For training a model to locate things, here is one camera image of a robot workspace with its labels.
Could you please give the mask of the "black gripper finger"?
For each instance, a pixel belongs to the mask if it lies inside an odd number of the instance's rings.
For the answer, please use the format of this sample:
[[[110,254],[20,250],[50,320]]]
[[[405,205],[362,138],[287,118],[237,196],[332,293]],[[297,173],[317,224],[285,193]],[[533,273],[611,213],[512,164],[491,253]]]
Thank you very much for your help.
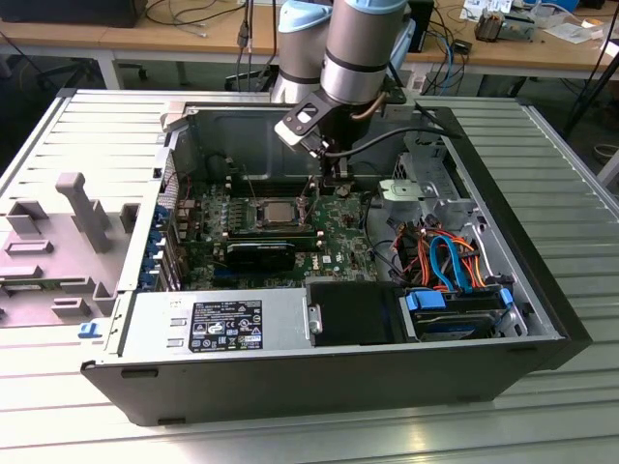
[[[324,188],[337,188],[353,183],[353,174],[348,161],[349,157],[336,157],[333,153],[327,153],[322,157],[321,173]]]

